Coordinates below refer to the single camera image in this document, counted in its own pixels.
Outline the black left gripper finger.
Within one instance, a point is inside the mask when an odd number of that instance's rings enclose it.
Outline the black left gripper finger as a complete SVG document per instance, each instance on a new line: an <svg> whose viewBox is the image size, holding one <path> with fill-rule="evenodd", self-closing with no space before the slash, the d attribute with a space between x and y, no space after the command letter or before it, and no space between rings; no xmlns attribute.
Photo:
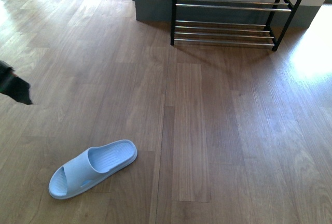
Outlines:
<svg viewBox="0 0 332 224"><path fill-rule="evenodd" d="M4 61L1 61L1 94L25 105L33 104L30 99L30 84L17 76L13 67Z"/></svg>

